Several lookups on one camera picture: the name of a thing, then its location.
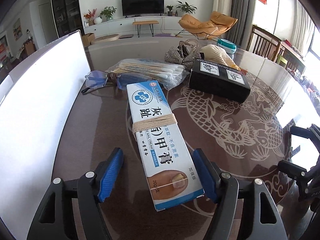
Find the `round floor cushion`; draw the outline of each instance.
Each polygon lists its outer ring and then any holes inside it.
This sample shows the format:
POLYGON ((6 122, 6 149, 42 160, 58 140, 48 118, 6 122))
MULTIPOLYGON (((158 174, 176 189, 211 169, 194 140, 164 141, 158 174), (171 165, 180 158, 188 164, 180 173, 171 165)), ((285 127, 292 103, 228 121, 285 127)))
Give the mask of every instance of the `round floor cushion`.
POLYGON ((106 36, 102 36, 94 39, 93 41, 91 41, 91 44, 98 44, 98 43, 103 43, 107 41, 115 41, 119 38, 120 38, 119 34, 106 35, 106 36))

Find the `white tv cabinet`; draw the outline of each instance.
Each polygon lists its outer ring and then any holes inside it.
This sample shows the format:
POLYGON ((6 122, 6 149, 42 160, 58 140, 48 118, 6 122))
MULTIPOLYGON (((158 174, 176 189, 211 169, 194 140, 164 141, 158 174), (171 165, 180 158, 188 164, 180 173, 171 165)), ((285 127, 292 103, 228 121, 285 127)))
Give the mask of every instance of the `white tv cabinet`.
MULTIPOLYGON (((124 34, 137 34, 137 26, 132 25, 135 21, 152 21, 156 20, 159 24, 154 24, 154 33, 178 33, 182 30, 178 21, 181 17, 175 16, 140 16, 132 18, 120 18, 109 20, 103 23, 95 24, 84 28, 84 33, 94 33, 94 36, 101 37, 109 34, 118 33, 124 34)), ((149 25, 141 27, 141 33, 150 33, 149 25)))

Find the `gray curtain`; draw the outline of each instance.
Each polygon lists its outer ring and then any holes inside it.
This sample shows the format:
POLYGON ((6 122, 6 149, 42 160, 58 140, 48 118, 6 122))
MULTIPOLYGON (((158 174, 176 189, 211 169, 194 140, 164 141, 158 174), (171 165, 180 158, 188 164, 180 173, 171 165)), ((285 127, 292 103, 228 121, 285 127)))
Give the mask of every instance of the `gray curtain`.
POLYGON ((247 21, 249 0, 232 0, 231 17, 238 19, 236 24, 227 32, 227 40, 240 46, 247 21))

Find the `black box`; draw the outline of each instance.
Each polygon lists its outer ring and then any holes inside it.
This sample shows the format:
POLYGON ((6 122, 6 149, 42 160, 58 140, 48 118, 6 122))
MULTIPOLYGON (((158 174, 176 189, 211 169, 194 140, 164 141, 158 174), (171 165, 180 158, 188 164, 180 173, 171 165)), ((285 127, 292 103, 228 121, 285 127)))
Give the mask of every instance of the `black box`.
POLYGON ((189 88, 243 103, 250 94, 249 83, 241 71, 195 58, 189 88))

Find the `purple rug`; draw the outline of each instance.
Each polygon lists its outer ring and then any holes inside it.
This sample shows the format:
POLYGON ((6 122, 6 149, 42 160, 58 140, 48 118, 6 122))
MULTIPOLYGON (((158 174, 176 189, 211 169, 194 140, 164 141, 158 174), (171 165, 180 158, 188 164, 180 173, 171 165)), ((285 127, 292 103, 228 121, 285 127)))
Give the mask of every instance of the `purple rug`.
POLYGON ((171 36, 170 33, 158 33, 158 34, 155 34, 154 37, 174 37, 174 36, 171 36))

